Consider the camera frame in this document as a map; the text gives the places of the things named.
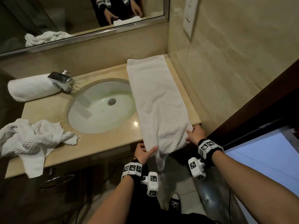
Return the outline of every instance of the hand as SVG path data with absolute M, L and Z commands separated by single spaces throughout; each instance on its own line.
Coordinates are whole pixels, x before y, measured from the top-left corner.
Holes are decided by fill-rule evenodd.
M 104 15 L 106 17 L 107 22 L 112 25 L 111 18 L 118 19 L 118 16 L 113 15 L 108 9 L 104 10 Z
M 135 16 L 139 15 L 140 17 L 142 17 L 142 12 L 141 12 L 140 7 L 137 5 L 137 3 L 134 0 L 130 0 L 130 1 L 131 1 L 131 8 L 132 8 L 134 15 Z
M 195 144 L 196 146 L 198 145 L 198 142 L 201 139 L 206 139 L 207 134 L 204 129 L 200 127 L 200 125 L 195 125 L 193 126 L 193 131 L 191 132 L 190 130 L 186 130 L 188 137 L 186 137 L 187 144 L 190 144 L 191 142 Z
M 149 150 L 148 152 L 146 151 L 144 144 L 143 143 L 138 143 L 134 156 L 139 160 L 139 162 L 144 165 L 148 158 L 154 154 L 157 150 L 158 150 L 159 146 L 155 146 L 153 147 L 151 150 Z

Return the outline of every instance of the oval sink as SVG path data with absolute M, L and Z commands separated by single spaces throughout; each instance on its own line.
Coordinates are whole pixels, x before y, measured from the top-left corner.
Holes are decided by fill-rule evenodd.
M 125 123 L 136 112 L 129 81 L 115 79 L 95 84 L 70 105 L 70 125 L 82 133 L 102 133 Z

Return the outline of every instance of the wall outlet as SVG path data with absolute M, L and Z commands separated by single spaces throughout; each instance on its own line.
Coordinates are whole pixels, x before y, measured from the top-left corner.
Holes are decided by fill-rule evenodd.
M 200 0 L 186 0 L 183 28 L 190 41 L 195 27 L 199 3 Z

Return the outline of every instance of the silver mirror frame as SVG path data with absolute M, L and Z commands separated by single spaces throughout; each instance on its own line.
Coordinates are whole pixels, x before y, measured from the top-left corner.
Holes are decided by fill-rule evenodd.
M 77 35 L 74 37 L 69 37 L 69 38 L 65 38 L 62 40 L 58 40 L 58 41 L 52 41 L 52 42 L 45 43 L 45 44 L 40 44 L 40 45 L 36 45 L 36 46 L 32 46 L 32 47 L 27 47 L 27 48 L 11 51 L 11 52 L 2 53 L 2 54 L 0 54 L 0 58 L 1 59 L 10 58 L 13 56 L 22 55 L 22 54 L 26 54 L 26 53 L 41 52 L 41 51 L 44 51 L 47 49 L 52 49 L 52 48 L 56 48 L 56 47 L 60 47 L 60 46 L 75 44 L 78 42 L 87 41 L 87 40 L 104 37 L 104 36 L 108 36 L 108 35 L 113 35 L 113 34 L 121 33 L 124 31 L 137 29 L 140 27 L 154 25 L 154 24 L 161 23 L 161 22 L 167 22 L 169 19 L 169 4 L 170 4 L 170 0 L 163 0 L 163 15 L 162 16 L 144 19 L 141 21 L 128 23 L 128 24 L 124 24 L 124 25 L 120 25 L 120 26 L 115 26 L 115 27 L 111 27 L 108 29 L 98 30 L 95 32 L 87 33 L 87 34 Z

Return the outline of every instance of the faucet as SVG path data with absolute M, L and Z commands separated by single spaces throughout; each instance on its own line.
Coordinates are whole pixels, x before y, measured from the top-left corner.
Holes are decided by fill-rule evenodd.
M 73 89 L 74 80 L 69 76 L 69 71 L 63 69 L 63 72 L 58 73 L 53 71 L 48 78 L 57 86 L 63 93 L 69 94 Z

